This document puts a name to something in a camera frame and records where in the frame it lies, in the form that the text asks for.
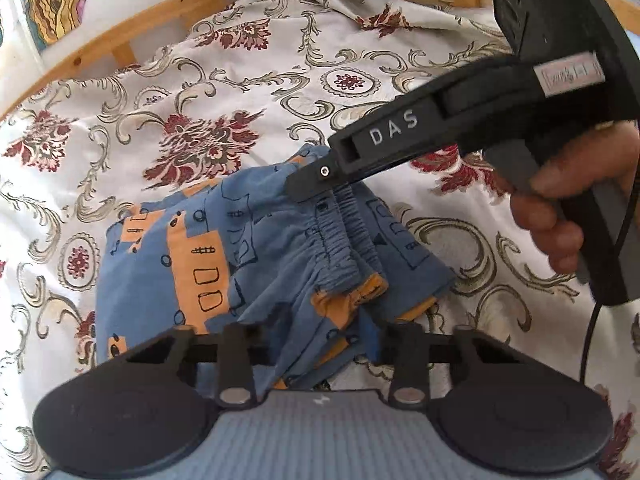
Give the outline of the right hand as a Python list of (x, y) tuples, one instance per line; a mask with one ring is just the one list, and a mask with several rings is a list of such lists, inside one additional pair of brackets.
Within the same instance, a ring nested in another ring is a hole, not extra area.
[(529, 180), (527, 194), (508, 181), (510, 208), (516, 225), (529, 232), (536, 247), (548, 257), (552, 270), (572, 274), (577, 270), (584, 233), (575, 223), (562, 220), (553, 202), (577, 195), (593, 184), (610, 181), (629, 197), (639, 163), (639, 130), (634, 122), (614, 122), (571, 140)]

